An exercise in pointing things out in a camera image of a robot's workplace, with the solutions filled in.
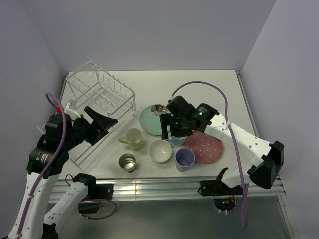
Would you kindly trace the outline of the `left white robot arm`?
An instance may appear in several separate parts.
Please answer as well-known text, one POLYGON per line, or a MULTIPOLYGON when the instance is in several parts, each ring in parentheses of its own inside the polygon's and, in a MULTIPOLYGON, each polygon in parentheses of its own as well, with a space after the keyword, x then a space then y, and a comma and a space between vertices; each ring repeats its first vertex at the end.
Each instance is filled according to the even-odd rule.
POLYGON ((81 200, 95 197, 96 178, 79 173, 59 202, 47 210, 51 192, 69 159, 69 151, 84 141, 95 145, 118 122, 90 107, 85 107, 84 111, 92 122, 76 113, 59 112, 49 117, 45 134, 29 155, 26 190, 9 239, 56 239, 62 224, 81 200))

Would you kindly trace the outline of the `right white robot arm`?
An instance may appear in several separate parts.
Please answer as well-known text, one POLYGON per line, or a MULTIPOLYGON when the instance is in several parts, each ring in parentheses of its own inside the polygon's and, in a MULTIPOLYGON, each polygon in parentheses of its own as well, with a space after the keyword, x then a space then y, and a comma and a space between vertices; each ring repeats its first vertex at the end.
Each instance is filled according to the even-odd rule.
POLYGON ((253 183, 264 189, 273 186, 284 164, 282 143, 270 143, 248 133, 206 103, 194 107, 182 96, 176 96, 166 107, 168 111, 159 116, 162 139, 191 136, 199 131, 233 147, 241 158, 248 161, 247 168, 241 166, 223 173, 215 183, 219 193, 227 194, 243 183, 253 183))

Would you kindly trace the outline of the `yellow green mug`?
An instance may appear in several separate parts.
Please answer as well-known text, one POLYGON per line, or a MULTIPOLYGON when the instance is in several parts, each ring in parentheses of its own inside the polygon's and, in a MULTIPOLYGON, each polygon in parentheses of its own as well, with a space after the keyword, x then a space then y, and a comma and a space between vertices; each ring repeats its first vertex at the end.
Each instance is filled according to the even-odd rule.
POLYGON ((140 150, 143 147, 143 133, 137 128, 132 128, 125 136, 119 137, 118 141, 127 144, 132 150, 140 150))

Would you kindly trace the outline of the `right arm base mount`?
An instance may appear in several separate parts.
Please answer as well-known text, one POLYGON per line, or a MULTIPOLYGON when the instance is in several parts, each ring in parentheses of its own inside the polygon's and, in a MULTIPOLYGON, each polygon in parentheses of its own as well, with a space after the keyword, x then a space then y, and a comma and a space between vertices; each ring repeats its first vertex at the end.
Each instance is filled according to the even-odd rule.
POLYGON ((221 181, 227 170, 228 167, 223 168, 215 180, 200 181, 200 187, 198 189, 198 193, 203 197, 211 196, 214 198, 216 196, 223 196, 223 198, 213 199, 214 206, 220 214, 228 214, 235 210, 237 208, 235 196, 243 195, 242 185, 228 187, 221 181))

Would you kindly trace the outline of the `white floral bowl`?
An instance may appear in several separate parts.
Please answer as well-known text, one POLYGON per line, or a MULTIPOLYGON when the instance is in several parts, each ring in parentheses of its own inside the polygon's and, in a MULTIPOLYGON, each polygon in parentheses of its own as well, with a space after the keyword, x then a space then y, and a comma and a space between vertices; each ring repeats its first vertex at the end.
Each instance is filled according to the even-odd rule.
POLYGON ((172 147, 166 141, 156 140, 149 145, 148 154, 153 162, 165 163, 171 158, 172 147))

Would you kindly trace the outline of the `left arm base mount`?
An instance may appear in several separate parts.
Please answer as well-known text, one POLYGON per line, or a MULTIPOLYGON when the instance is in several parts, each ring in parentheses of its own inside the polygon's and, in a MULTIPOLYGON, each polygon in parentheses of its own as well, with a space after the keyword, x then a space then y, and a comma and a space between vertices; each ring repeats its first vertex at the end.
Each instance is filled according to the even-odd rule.
POLYGON ((80 216, 90 220, 101 220, 112 216, 118 208, 112 200, 113 184, 97 184, 95 189, 78 204, 80 216))

